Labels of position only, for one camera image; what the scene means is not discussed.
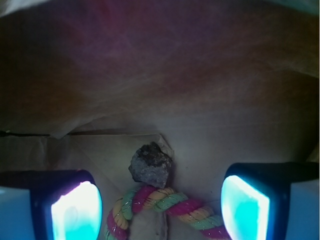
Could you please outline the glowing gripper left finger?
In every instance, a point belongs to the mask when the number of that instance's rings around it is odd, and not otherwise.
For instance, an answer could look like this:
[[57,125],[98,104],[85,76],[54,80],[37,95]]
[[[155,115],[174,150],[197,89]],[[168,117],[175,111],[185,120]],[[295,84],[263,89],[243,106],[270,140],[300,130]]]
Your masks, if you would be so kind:
[[87,170],[0,174],[2,240],[96,240],[103,203]]

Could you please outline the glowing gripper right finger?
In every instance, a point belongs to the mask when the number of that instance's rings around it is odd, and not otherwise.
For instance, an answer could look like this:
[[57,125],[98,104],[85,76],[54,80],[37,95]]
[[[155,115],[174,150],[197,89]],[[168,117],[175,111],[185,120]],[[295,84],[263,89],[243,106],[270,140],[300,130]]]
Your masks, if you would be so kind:
[[316,162],[234,163],[221,188],[233,240],[318,240],[320,166]]

